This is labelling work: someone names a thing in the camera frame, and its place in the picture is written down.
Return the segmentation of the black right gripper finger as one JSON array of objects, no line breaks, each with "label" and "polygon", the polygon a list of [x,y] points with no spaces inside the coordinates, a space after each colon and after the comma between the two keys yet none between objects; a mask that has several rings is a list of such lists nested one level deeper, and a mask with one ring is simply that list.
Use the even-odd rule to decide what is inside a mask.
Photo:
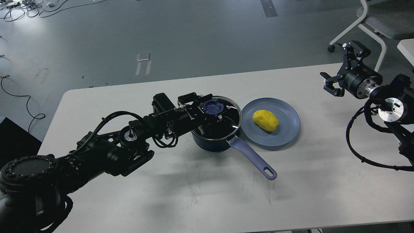
[{"label": "black right gripper finger", "polygon": [[325,85],[323,89],[333,95],[334,97],[343,97],[345,94],[344,88],[336,88],[334,87],[335,83],[341,80],[340,76],[331,77],[326,72],[320,72],[320,75],[325,79]]},{"label": "black right gripper finger", "polygon": [[365,67],[363,59],[371,55],[371,50],[359,41],[343,44],[343,65],[338,73],[349,73],[351,70],[361,70]]}]

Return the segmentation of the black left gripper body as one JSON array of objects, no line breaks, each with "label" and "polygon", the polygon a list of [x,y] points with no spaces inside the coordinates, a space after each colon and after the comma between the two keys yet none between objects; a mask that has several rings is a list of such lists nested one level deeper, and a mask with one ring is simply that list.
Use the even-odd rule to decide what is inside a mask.
[{"label": "black left gripper body", "polygon": [[173,103],[168,103],[168,131],[171,133],[188,133],[201,125],[205,114],[200,103],[185,105],[184,109],[174,110]]}]

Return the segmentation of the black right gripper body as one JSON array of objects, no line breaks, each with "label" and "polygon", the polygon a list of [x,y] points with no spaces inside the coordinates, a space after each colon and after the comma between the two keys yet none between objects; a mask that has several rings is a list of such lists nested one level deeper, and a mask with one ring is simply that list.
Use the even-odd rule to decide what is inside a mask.
[{"label": "black right gripper body", "polygon": [[357,99],[369,97],[370,91],[382,82],[382,75],[362,65],[348,70],[343,76],[343,87]]}]

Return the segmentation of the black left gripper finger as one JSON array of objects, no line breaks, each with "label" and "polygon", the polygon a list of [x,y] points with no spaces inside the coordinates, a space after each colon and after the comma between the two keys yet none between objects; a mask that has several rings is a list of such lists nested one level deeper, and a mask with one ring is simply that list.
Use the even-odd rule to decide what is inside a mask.
[{"label": "black left gripper finger", "polygon": [[197,93],[192,92],[189,94],[185,94],[178,97],[178,105],[194,105],[199,106],[202,103],[205,103],[209,100],[211,100],[213,97],[213,94],[207,94],[207,95],[197,95]]},{"label": "black left gripper finger", "polygon": [[198,136],[227,136],[232,132],[232,120],[220,115],[218,118],[212,119],[205,124],[198,126],[194,130],[194,134]]}]

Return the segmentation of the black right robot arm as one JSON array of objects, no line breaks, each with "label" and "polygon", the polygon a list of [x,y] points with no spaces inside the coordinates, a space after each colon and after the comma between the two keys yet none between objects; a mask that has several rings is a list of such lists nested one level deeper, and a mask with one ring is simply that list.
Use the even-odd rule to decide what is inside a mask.
[{"label": "black right robot arm", "polygon": [[371,50],[358,41],[342,45],[343,64],[336,76],[326,72],[320,75],[325,79],[324,90],[335,97],[343,97],[345,92],[356,99],[366,99],[364,106],[357,110],[346,127],[346,143],[350,151],[362,163],[393,169],[395,171],[412,172],[413,166],[384,165],[372,161],[359,154],[351,145],[350,132],[358,116],[364,115],[366,123],[378,132],[393,134],[399,140],[399,154],[413,163],[413,130],[406,125],[412,125],[414,101],[410,77],[399,74],[390,84],[383,85],[383,77],[366,66],[363,59],[371,54]]}]

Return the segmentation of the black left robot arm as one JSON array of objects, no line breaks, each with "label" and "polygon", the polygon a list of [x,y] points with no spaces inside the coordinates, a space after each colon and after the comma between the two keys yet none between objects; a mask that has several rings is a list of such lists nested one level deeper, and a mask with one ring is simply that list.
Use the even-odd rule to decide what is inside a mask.
[{"label": "black left robot arm", "polygon": [[219,122],[227,111],[212,94],[196,93],[178,97],[178,106],[164,93],[156,94],[152,107],[153,113],[144,117],[109,114],[66,156],[27,155],[5,162],[1,232],[52,233],[71,212],[70,193],[103,173],[125,177],[150,161],[154,151],[147,139],[160,148],[175,147],[179,136]]}]

